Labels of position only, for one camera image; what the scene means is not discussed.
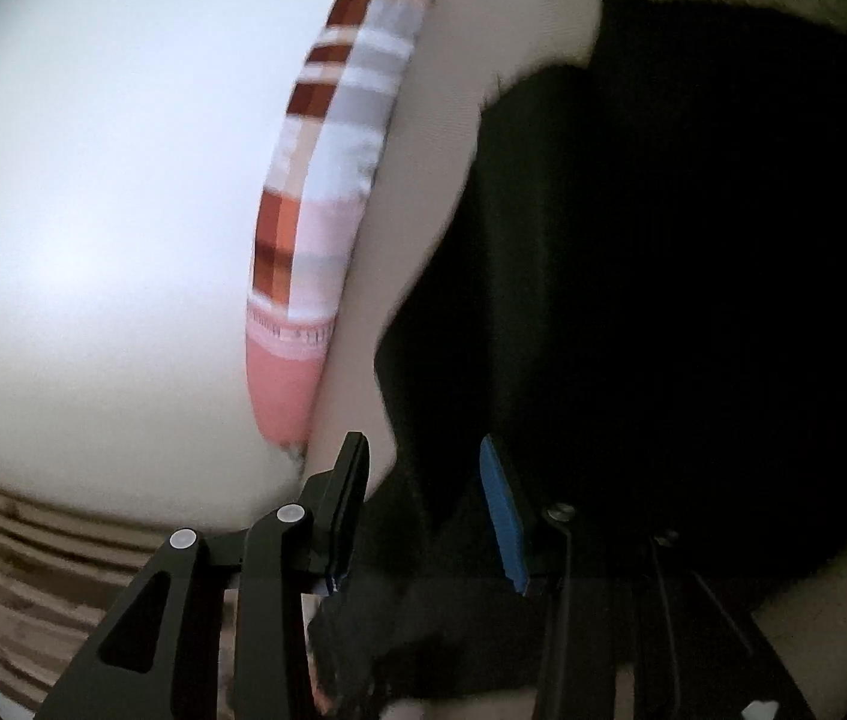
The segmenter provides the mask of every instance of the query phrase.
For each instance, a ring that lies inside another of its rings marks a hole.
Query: striped fabric
[[[287,105],[247,302],[260,432],[302,445],[390,114],[433,0],[336,0]]]
[[[167,531],[134,527],[0,493],[0,693],[36,710],[116,595]],[[219,720],[233,720],[236,592],[221,634]]]

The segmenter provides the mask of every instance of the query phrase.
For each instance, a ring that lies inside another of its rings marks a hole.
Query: black cloth
[[[487,432],[750,607],[819,567],[847,542],[847,36],[603,0],[587,68],[484,112],[376,367],[396,466],[310,626],[342,715],[535,682],[545,610],[502,574]]]

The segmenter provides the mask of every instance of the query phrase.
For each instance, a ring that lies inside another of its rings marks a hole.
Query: blue gripper pad
[[[503,571],[507,579],[513,581],[513,589],[523,595],[530,581],[530,571],[523,557],[523,526],[513,502],[513,491],[489,436],[480,442],[480,481],[487,499],[489,518],[497,534]]]

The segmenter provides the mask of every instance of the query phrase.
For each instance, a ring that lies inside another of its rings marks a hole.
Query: metal bolt
[[[288,503],[277,509],[277,519],[281,522],[300,522],[307,516],[307,510],[298,503]]]
[[[170,537],[170,546],[174,549],[187,549],[197,543],[197,534],[190,528],[180,528]]]
[[[577,509],[574,509],[569,503],[555,503],[546,512],[550,519],[556,522],[570,522],[571,519],[576,517]]]

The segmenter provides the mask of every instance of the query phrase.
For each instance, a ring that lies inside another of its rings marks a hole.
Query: checkered towel
[[[260,432],[302,445],[390,114],[434,0],[336,0],[260,199],[247,380]]]

